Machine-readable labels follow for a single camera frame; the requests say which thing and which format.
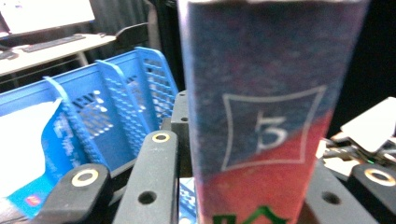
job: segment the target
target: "white table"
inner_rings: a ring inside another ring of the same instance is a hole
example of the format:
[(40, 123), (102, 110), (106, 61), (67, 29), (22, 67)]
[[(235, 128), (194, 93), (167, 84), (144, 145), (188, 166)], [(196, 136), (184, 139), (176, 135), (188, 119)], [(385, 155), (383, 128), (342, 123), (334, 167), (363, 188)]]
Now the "white table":
[(116, 39), (113, 35), (85, 36), (86, 38), (84, 39), (30, 53), (23, 52), (21, 49), (15, 49), (13, 51), (19, 54), (18, 58), (0, 60), (0, 77), (70, 55), (77, 55), (80, 65), (85, 66), (88, 64), (84, 55), (85, 50), (98, 48)]

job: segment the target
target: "green logo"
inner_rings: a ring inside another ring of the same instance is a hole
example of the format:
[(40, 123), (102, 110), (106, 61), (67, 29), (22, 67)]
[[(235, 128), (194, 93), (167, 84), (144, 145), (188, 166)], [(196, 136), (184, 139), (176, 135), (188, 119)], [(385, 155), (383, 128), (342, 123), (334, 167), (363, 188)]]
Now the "green logo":
[[(277, 216), (268, 206), (260, 206), (242, 224), (253, 224), (253, 221), (260, 216), (268, 218), (273, 224), (286, 224), (288, 221)], [(236, 215), (213, 216), (213, 224), (236, 224)]]

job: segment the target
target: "red label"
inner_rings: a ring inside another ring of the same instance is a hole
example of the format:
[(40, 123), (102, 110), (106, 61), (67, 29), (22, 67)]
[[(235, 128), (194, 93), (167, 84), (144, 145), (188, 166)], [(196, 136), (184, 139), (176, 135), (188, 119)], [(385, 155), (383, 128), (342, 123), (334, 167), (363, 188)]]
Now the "red label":
[(40, 198), (38, 198), (36, 195), (30, 195), (25, 199), (25, 201), (30, 205), (30, 206), (37, 206), (41, 204)]

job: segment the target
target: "blue crate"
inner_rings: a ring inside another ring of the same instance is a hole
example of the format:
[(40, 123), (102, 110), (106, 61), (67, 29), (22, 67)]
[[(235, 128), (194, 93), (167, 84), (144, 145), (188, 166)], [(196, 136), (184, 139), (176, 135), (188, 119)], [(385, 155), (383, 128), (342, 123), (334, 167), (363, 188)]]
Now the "blue crate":
[(112, 171), (137, 157), (146, 134), (171, 116), (176, 94), (163, 55), (136, 48), (2, 93), (0, 116), (61, 97), (91, 162)]

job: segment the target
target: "keyboard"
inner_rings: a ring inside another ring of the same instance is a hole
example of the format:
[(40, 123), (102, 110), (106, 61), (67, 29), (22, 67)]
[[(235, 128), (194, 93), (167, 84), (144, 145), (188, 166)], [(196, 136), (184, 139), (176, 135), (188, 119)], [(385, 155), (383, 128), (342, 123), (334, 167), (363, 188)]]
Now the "keyboard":
[(51, 40), (49, 42), (38, 43), (22, 49), (24, 52), (30, 53), (41, 49), (48, 49), (62, 44), (67, 44), (73, 41), (84, 39), (84, 35), (70, 35), (61, 39)]

